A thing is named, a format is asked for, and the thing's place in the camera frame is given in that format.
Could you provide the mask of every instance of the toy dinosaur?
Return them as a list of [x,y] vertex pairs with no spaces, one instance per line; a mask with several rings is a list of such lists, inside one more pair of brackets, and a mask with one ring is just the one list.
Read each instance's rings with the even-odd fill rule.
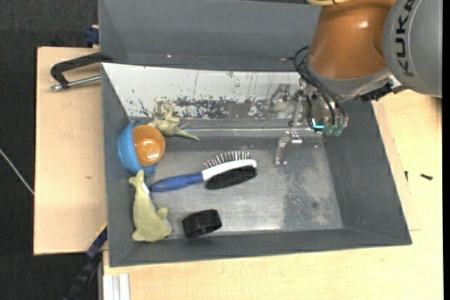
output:
[[135,241],[155,242],[168,236],[172,229],[167,221],[167,208],[162,207],[156,211],[143,177],[143,170],[139,170],[135,177],[129,179],[129,183],[136,188],[133,204],[136,231],[132,237]]
[[194,139],[200,141],[197,136],[187,133],[179,128],[180,119],[174,117],[174,107],[169,103],[164,103],[163,108],[166,109],[167,114],[164,119],[158,119],[155,117],[151,122],[148,123],[150,126],[154,126],[156,129],[161,131],[164,136],[180,136],[183,138]]

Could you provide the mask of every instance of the brush bristles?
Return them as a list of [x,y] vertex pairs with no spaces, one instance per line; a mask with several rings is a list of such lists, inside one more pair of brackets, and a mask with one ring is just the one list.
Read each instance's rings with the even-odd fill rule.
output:
[[250,159],[250,153],[248,151],[228,151],[209,159],[204,165],[207,168],[212,168],[225,162],[234,162],[236,160],[245,159]]
[[209,190],[227,188],[229,186],[238,185],[244,181],[250,180],[256,175],[256,169],[252,166],[231,169],[213,176],[206,182],[206,188]]

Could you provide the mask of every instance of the bin floor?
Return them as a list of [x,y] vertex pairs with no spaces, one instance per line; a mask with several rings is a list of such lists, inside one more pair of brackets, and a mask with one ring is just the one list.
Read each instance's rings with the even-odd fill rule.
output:
[[148,185],[168,176],[203,170],[208,159],[230,150],[247,150],[258,164],[255,178],[229,188],[208,190],[204,184],[195,184],[152,193],[157,208],[169,209],[168,220],[173,227],[169,238],[184,237],[182,219],[206,209],[217,209],[223,224],[210,236],[341,228],[324,144],[293,148],[286,157],[287,165],[275,167],[276,141],[254,137],[211,137],[198,143],[168,139],[167,151],[158,162],[154,178],[146,180]]

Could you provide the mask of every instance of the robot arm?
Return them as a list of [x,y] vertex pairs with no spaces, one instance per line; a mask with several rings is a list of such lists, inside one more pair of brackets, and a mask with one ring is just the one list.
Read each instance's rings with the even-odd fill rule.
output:
[[309,0],[324,5],[297,52],[309,127],[339,136],[346,100],[411,89],[442,97],[443,0]]

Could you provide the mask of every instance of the blue brush handle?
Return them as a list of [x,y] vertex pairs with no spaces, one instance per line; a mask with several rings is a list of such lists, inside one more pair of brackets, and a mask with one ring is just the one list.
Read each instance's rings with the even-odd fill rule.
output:
[[172,176],[171,178],[162,179],[152,184],[150,190],[154,193],[163,193],[164,191],[185,188],[186,186],[202,183],[203,181],[205,180],[203,179],[202,172]]

